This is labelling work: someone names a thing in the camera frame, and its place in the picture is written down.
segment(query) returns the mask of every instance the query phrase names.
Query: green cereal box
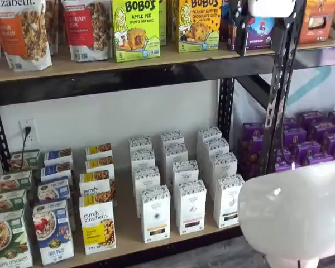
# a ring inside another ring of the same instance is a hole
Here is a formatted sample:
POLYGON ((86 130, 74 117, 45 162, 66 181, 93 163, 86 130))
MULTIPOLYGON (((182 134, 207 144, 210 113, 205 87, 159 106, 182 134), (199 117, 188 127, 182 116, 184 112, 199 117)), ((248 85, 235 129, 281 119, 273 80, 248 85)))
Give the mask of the green cereal box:
POLYGON ((112 8, 117 62, 159 57, 159 1, 114 0, 112 8))
POLYGON ((159 0, 160 46, 166 46, 167 0, 159 0))
POLYGON ((218 49, 221 0, 178 0, 179 52, 218 49))

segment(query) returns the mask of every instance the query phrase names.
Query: granola bag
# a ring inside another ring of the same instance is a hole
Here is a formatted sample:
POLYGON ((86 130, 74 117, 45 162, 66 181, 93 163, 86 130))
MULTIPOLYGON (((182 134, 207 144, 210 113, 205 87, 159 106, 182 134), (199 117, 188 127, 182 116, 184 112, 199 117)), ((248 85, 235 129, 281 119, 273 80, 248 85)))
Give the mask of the granola bag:
POLYGON ((45 0, 0 0, 0 43, 14 71, 52 65, 45 10, 45 0))
POLYGON ((62 0, 71 59, 106 60, 111 46, 111 0, 62 0))

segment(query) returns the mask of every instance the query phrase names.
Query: bobo's box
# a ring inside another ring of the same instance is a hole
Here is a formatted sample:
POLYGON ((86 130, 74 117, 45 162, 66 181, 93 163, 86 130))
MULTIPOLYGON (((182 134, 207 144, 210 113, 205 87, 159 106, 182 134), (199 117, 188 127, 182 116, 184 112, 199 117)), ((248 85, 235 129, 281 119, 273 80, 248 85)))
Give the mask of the bobo's box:
POLYGON ((113 203, 110 192, 79 198, 85 253, 116 248, 113 203))
POLYGON ((43 265, 74 256, 66 200, 39 204, 33 208, 32 217, 43 265))
POLYGON ((206 188, 202 180, 179 185, 176 225, 180 235, 201 231, 205 226, 206 188))
POLYGON ((178 0, 179 52, 218 49, 221 4, 219 0, 178 0))
POLYGON ((114 0, 112 6, 117 62, 159 57, 159 2, 114 0))
POLYGON ((166 185, 144 190, 141 206, 144 243, 170 238, 170 193, 166 185))

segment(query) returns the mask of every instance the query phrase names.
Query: gray floor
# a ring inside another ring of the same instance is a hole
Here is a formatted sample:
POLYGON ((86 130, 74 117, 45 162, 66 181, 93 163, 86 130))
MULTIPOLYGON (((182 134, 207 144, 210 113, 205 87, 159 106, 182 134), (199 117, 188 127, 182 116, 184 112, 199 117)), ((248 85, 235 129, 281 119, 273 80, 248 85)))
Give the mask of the gray floor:
MULTIPOLYGON (((216 243, 132 268, 269 268, 261 254, 244 239, 216 243)), ((335 268, 335 256, 321 260, 318 268, 335 268)))

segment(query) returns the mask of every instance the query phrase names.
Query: wooden shelf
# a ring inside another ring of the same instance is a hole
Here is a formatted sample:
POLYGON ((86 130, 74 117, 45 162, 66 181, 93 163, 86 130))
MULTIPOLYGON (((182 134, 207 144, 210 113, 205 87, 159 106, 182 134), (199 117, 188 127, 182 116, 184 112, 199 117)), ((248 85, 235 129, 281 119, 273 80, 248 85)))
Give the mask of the wooden shelf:
MULTIPOLYGON (((73 235, 73 242, 75 246, 74 258, 71 260, 60 262, 59 264, 50 267, 70 268, 91 264, 97 261, 119 257, 130 253, 140 252, 238 226, 235 225, 224 229, 217 228, 217 225, 213 219, 213 203, 209 198, 209 194, 207 193, 204 230, 180 236, 175 223, 175 211, 172 206, 170 219, 170 238, 154 243, 144 244, 142 241, 140 219, 138 219, 136 216, 135 199, 133 197, 131 178, 128 173, 129 172, 123 172, 122 174, 118 174, 121 176, 118 176, 116 178, 118 206, 114 208, 114 222, 116 225, 117 248, 115 248, 114 250, 86 255, 84 252, 82 229, 80 226, 79 215, 77 214, 77 230, 73 235)), ((40 258, 35 260, 34 267, 42 267, 40 258)))

